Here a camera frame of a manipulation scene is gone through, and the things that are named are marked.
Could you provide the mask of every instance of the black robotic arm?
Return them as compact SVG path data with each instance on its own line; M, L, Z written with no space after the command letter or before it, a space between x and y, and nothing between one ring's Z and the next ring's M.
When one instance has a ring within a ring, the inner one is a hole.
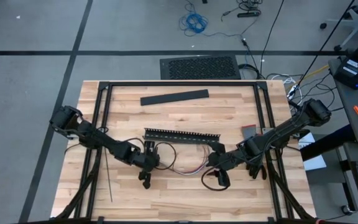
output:
M153 141L144 142L144 151L128 141L117 141L105 133L105 128L95 128L90 122L83 119L82 113L71 106L62 106L49 121L52 128L59 134L69 138L72 135L79 137L82 146L90 149L105 147L115 159L140 167L139 180L144 180L143 186L150 188L151 171L160 164L160 156ZM77 193L66 206L64 211L55 218L68 218L80 201L85 190L96 176L99 167L96 161L87 178Z
M288 144L292 134L297 133L301 128L304 128L307 125L321 126L327 123L330 117L331 112L327 109L327 107L325 107L321 101L312 99L304 102L292 118L263 135L255 135L245 139L237 144L236 150L226 152L223 144L210 144L214 152L209 155L207 166L213 167L214 171L207 175L215 175L218 177L218 184L223 186L222 189L212 190L227 189L230 186L227 171L237 167L243 162L247 164L247 169L249 169L250 175L254 179L256 179L257 174L261 169L265 179L266 173L262 165L262 159L264 158L266 151L273 147L282 149ZM275 171L273 162L267 161L267 165L268 169L273 171L272 175L274 181L281 188L284 196L286 196L286 198L290 201L300 218L314 219L305 212L302 206L288 190L279 174Z

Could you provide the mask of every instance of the butcher block tabletop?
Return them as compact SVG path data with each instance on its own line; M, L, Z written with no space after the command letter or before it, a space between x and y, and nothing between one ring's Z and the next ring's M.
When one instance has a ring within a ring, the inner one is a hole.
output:
M291 117L285 89L281 81L266 82L275 124L279 125ZM76 106L89 122L93 117L98 85L99 81L84 81ZM141 97L204 89L208 89L209 98L140 105ZM101 125L105 96L106 91L102 97L97 127ZM265 123L269 126L262 91L260 91L260 98ZM237 143L244 140L241 127L251 124L260 126L254 90L251 86L114 86L107 134L120 141L129 138L143 139L144 128L220 134L220 142L225 144L226 151L231 151L236 148ZM140 142L136 140L131 142L141 147ZM78 140L69 141L68 147L75 144L78 144ZM207 150L205 145L177 143L172 145L177 150L175 168L182 171L197 168L203 161L204 150ZM289 145L297 147L297 142L292 141ZM58 215L78 190L85 152L83 146L75 146L65 154L51 217ZM158 153L161 162L165 164L172 162L173 151L168 145L159 145ZM300 152L285 148L282 158L289 189L305 210L315 216ZM245 165L241 164L228 171L231 186L225 191L215 192L208 190L201 183L201 175L206 169L195 175L180 175L171 170L154 169L151 188L146 190L138 180L140 168L119 162L108 152L106 160L103 151L92 219L97 220L99 216L103 216L105 220L110 221L237 222L267 221L267 217L275 216L269 178L262 180L259 175L254 180L245 169ZM219 188L214 177L208 176L205 182L211 187ZM280 190L278 194L283 216L286 217L283 194ZM89 189L84 196L82 216L86 213L88 195Z

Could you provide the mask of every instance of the table leg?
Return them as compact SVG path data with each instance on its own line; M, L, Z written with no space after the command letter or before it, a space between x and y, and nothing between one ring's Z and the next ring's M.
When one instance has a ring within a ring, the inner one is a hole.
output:
M350 124L301 149L303 161L342 146L344 142L355 141Z

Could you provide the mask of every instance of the gray floor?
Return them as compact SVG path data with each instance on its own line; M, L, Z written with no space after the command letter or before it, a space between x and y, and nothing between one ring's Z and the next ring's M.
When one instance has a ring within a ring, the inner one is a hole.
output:
M239 33L253 18L238 19L235 0L192 0L198 13L209 19L205 33ZM86 6L86 0L0 1L0 50L71 50ZM349 0L286 0L272 32L267 50L319 50L332 26L319 24L339 18ZM197 35L186 37L178 28L186 14L185 1L94 0L80 50L243 50L237 37ZM244 34L252 50L262 50L280 1L265 1L262 15ZM348 28L339 27L325 50L340 44ZM348 47L358 46L358 35ZM83 80L156 80L160 78L159 59L172 56L78 56L63 104L76 105ZM318 57L311 71L334 57ZM0 223L17 222L45 137L69 56L0 56ZM304 73L313 56L265 56L263 74ZM245 57L238 55L239 63ZM260 56L255 56L260 63ZM311 82L327 71L305 80ZM244 77L254 74L244 72ZM334 86L331 77L324 82ZM315 98L329 104L330 93ZM335 91L330 109L341 107ZM347 124L343 111L318 134L328 134ZM67 141L54 136L37 191L30 220L46 220L51 211ZM322 218L340 215L343 192L335 185L311 185L316 211ZM358 214L340 219L358 221Z

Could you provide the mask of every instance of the wheel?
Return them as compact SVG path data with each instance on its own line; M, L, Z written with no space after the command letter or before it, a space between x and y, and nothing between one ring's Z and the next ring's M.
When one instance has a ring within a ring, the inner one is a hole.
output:
M327 23L322 23L322 24L320 24L320 29L325 29L325 28L327 28Z
M340 45L337 45L337 46L334 47L334 50L337 51L337 52L341 51L342 47Z
M358 14L358 6L352 6L351 9L353 9L353 11ZM350 13L347 12L343 18L344 19L351 19L352 16L351 16Z
M354 212L349 208L348 205L341 206L342 213L345 215L352 215Z

